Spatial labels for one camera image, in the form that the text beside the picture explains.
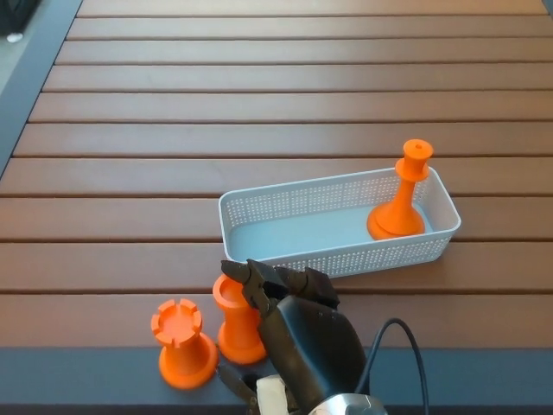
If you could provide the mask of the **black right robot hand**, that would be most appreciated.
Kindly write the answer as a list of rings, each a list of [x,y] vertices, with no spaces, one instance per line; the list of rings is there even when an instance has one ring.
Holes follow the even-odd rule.
[[[352,393],[365,351],[330,277],[248,259],[224,260],[222,272],[242,285],[245,301],[260,315],[257,332],[268,357],[302,414],[336,394]]]

